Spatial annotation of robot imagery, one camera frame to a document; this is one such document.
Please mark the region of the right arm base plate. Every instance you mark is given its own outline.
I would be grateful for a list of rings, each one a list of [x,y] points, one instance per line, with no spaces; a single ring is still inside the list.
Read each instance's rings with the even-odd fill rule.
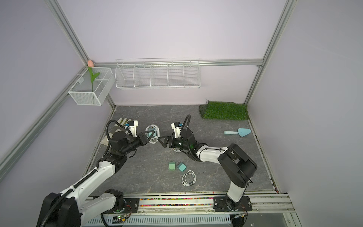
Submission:
[[[227,195],[213,198],[213,209],[216,212],[227,211],[252,211],[251,200],[248,196],[243,196],[238,202],[234,202]]]

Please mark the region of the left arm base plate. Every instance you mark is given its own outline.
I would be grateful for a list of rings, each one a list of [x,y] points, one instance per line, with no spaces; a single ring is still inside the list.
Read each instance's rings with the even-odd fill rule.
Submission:
[[[105,211],[104,214],[136,214],[139,209],[139,203],[140,198],[124,198],[123,208],[112,208],[111,210]]]

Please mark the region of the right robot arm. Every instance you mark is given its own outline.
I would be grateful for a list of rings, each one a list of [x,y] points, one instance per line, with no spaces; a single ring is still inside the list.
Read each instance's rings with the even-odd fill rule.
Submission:
[[[245,190],[251,182],[258,166],[238,145],[232,143],[227,147],[209,147],[199,143],[194,136],[163,136],[158,138],[163,147],[175,148],[197,162],[219,164],[231,183],[226,194],[228,206],[235,210],[241,206]]]

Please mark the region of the clear round pouch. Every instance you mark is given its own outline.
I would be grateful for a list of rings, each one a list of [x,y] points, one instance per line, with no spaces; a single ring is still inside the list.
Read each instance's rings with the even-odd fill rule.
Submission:
[[[149,143],[156,144],[158,143],[158,138],[160,137],[160,129],[157,125],[151,124],[146,128],[146,136],[149,140]]]

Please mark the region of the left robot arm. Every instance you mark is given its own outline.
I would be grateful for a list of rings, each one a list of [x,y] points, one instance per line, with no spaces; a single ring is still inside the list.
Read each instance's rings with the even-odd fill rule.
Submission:
[[[109,189],[91,201],[86,200],[97,187],[122,168],[129,153],[148,144],[155,133],[151,130],[141,132],[137,137],[125,135],[121,148],[102,156],[90,173],[62,192],[46,196],[37,226],[82,227],[106,211],[123,211],[126,202],[123,193],[117,190]]]

